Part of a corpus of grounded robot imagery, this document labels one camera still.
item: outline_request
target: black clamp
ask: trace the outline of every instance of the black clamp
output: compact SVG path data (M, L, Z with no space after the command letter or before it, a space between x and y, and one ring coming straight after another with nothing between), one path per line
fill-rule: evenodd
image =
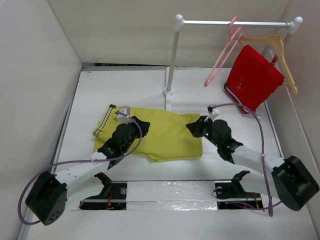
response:
M101 180L103 188L99 195L82 200L82 210L125 210L127 207L127 182L113 182L107 175L100 172L94 175Z
M241 172L234 175L233 178L231 179L231 182L232 182L231 187L236 193L238 193L238 194L246 193L244 188L241 186L240 181L242 180L242 178L245 175L247 175L249 173L250 173L250 171L248 171L248 170L242 170Z

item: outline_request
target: red wire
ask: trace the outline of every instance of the red wire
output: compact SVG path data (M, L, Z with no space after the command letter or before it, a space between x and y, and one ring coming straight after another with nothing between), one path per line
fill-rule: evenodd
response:
M246 202L248 202L248 198L249 198L249 193L247 193L247 194L246 194Z
M108 204L106 205L106 209L108 209L108 207L110 206L110 200L111 200L111 198L112 198L112 195L114 194L114 189L112 189L112 192L111 192L111 194L110 194L110 197L108 198Z
M258 204L257 197L256 197L256 195L255 195L253 192L251 192L251 195L254 197L254 199L255 199L255 204L256 204L256 208L258 209L258 208L259 208L259 204Z

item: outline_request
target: red garment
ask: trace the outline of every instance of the red garment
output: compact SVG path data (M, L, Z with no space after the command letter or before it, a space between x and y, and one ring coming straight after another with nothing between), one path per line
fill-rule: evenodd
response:
M224 89L237 103L255 111L284 79L268 60L246 45L235 60Z

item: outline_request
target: black mounting bracket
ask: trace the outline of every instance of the black mounting bracket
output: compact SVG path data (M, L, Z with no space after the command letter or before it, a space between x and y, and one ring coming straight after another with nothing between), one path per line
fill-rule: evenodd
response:
M103 172L94 176L101 180L103 188L99 195L82 200L79 208L82 210L125 210L127 208L127 182L113 182Z
M43 225L53 224L64 212L67 201L66 186L48 171L42 173L35 181L25 204Z
M272 178L279 199L289 209L299 211L317 192L319 185L301 160L290 156L274 167Z
M263 208L261 195L256 192L253 192L254 195L251 192L246 192L240 184L242 178L249 173L249 171L243 170L234 175L231 180L215 182L215 194L219 210L243 209L242 206L231 203L232 201L249 204L253 208L257 208L257 206Z

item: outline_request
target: wooden hanger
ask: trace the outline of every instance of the wooden hanger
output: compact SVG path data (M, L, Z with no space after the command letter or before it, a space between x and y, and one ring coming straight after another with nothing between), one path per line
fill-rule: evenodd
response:
M239 37L240 41L244 42L251 42L251 43L259 43L259 44L268 44L272 45L275 49L275 53L278 57L278 60L281 64L282 70L284 72L284 76L286 77L286 80L288 84L283 83L286 87L288 87L293 95L296 97L298 96L298 88L296 87L294 78L291 75L291 72L288 68L288 65L285 60L285 48L284 48L284 42L278 35L270 35L264 38L254 38L254 37L245 37L241 36Z

